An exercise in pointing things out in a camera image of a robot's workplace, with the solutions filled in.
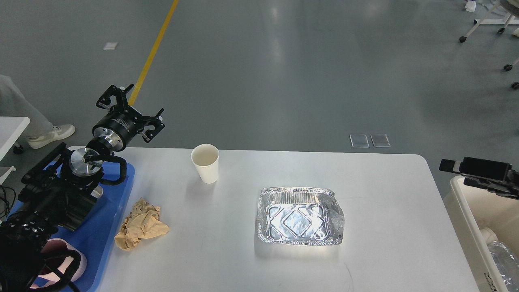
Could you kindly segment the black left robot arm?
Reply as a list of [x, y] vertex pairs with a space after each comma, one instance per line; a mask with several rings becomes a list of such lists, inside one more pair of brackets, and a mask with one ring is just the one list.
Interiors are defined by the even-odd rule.
[[84, 148], [69, 150], [59, 144], [21, 179], [22, 205], [1, 223], [2, 292], [78, 292], [73, 276], [83, 262], [78, 251], [43, 252], [53, 234], [63, 227], [76, 231], [96, 205], [99, 185], [119, 185], [127, 177], [127, 162], [115, 152], [141, 135], [150, 142], [164, 126], [161, 113], [142, 115], [128, 104], [134, 87], [111, 85], [97, 100], [108, 113], [93, 126]]

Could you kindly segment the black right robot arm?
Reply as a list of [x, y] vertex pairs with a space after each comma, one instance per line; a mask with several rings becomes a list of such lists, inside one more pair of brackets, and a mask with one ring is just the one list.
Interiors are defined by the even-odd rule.
[[439, 170], [459, 174], [463, 184], [494, 193], [503, 198], [519, 199], [519, 173], [513, 165], [502, 161], [491, 161], [464, 157], [461, 161], [442, 159]]

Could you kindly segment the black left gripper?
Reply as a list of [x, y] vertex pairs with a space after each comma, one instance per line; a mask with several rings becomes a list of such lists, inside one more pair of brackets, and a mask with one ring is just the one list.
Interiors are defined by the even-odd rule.
[[133, 87], [134, 84], [129, 84], [123, 89], [111, 85], [98, 98], [96, 106], [108, 110], [109, 114], [97, 122], [92, 129], [92, 150], [97, 153], [123, 151], [138, 134], [148, 144], [165, 127], [161, 117], [164, 108], [153, 116], [141, 115], [132, 109], [126, 94]]

